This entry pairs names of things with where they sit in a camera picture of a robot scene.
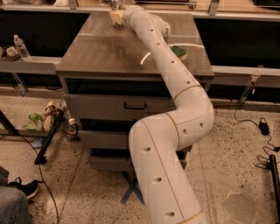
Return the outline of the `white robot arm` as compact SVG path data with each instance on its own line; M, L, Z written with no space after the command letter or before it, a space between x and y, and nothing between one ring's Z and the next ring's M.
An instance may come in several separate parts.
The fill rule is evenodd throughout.
M110 16L135 32L149 49L176 107L137 121L129 132L129 151L150 223L208 224L177 151L210 132L213 104L166 44L171 30L167 22L139 6L125 4Z

